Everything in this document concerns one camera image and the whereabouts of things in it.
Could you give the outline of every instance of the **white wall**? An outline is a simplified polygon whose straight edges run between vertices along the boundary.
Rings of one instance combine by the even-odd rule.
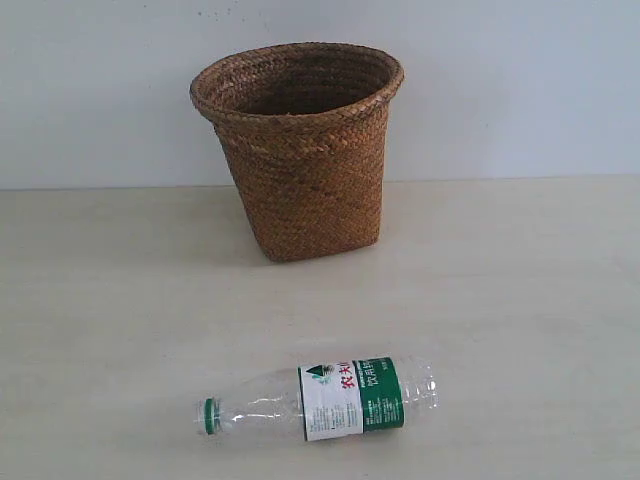
[[[640,173],[638,0],[4,0],[0,188],[229,183],[192,77],[304,40],[405,65],[388,179]]]

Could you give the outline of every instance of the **basket opening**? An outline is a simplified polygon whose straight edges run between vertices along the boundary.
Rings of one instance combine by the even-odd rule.
[[[343,107],[383,88],[395,73],[376,56],[300,52],[228,65],[207,96],[218,108],[260,115],[302,115]]]

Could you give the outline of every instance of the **water bottle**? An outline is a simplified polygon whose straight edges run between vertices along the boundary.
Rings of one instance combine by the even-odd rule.
[[[437,405],[424,360],[384,357],[266,374],[199,402],[195,422],[221,440],[315,441],[399,428]]]

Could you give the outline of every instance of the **green and white label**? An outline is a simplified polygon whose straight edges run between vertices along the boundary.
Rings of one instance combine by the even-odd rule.
[[[309,441],[404,424],[402,393],[389,357],[298,368]]]

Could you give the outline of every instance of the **logo on label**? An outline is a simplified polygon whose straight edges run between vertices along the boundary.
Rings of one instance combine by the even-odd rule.
[[[333,365],[316,365],[307,370],[307,373],[311,374],[311,378],[326,385],[331,381],[331,374],[333,373]]]

